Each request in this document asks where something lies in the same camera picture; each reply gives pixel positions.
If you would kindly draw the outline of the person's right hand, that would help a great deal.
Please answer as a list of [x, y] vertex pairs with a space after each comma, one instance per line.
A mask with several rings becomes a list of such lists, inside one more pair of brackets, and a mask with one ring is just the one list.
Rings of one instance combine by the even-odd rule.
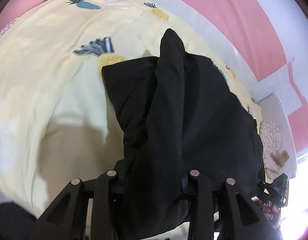
[[281, 210], [275, 205], [269, 206], [257, 197], [253, 197], [252, 201], [261, 209], [264, 217], [272, 223], [274, 229], [278, 229], [280, 226]]

